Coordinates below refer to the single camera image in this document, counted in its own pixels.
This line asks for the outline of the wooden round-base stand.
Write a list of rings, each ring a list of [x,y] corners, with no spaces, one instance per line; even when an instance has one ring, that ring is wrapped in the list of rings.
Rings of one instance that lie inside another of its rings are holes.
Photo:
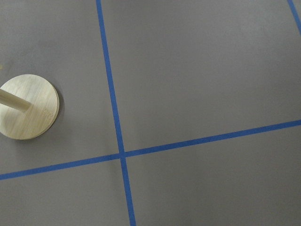
[[[40,136],[55,122],[59,95],[46,79],[23,74],[0,88],[0,133],[11,139]]]

